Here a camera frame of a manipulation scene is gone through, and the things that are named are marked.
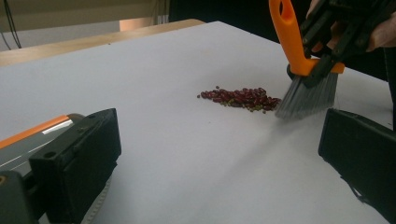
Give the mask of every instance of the finger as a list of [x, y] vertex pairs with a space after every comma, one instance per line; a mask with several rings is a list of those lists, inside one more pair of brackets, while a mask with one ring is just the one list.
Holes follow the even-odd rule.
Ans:
[[309, 13], [311, 13], [312, 10], [314, 10], [315, 6], [317, 5], [317, 3], [319, 2], [319, 0], [312, 0], [311, 1], [311, 5], [309, 6], [308, 12], [306, 13], [306, 18], [308, 17]]
[[347, 28], [347, 24], [344, 22], [337, 21], [332, 25], [332, 39], [327, 43], [327, 47], [334, 49], [338, 44], [338, 41], [342, 37], [344, 31]]
[[396, 47], [396, 12], [375, 27], [367, 51], [381, 47]]
[[321, 42], [318, 42], [312, 49], [311, 51], [316, 53], [319, 52], [321, 49], [323, 49], [323, 44]]

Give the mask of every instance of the red beans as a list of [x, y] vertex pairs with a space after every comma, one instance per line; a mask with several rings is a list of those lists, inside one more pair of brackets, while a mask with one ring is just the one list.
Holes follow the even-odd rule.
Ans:
[[244, 107], [250, 112], [262, 110], [264, 114], [266, 111], [275, 110], [281, 101], [278, 98], [269, 97], [263, 88], [226, 91], [216, 86], [213, 91], [202, 91], [201, 94], [197, 95], [197, 98], [201, 97], [221, 105]]

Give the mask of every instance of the orange brush handle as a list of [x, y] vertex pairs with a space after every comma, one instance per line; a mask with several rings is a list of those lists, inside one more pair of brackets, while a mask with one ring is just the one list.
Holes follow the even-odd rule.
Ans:
[[[307, 77], [318, 63], [318, 59], [307, 59], [304, 56], [303, 41], [299, 25], [290, 0], [269, 0], [271, 17], [279, 42], [285, 51], [290, 64], [290, 71]], [[337, 63], [332, 73], [343, 73], [344, 64]]]

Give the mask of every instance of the white table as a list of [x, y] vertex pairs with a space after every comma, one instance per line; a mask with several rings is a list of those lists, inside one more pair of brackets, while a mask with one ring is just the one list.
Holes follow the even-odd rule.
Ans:
[[[324, 112], [287, 123], [196, 98], [281, 98], [286, 65], [278, 44], [212, 22], [0, 67], [0, 138], [116, 107], [122, 155], [97, 224], [387, 223], [318, 155]], [[335, 107], [391, 128], [383, 81], [347, 69]]]

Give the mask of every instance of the bean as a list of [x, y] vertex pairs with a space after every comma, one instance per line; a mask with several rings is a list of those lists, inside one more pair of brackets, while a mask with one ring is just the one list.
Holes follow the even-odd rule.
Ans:
[[197, 98], [210, 99], [224, 106], [243, 107], [250, 112], [262, 110], [264, 114], [266, 111], [275, 110], [281, 102], [279, 98], [267, 96], [263, 88], [226, 91], [216, 86], [213, 91], [201, 91]]

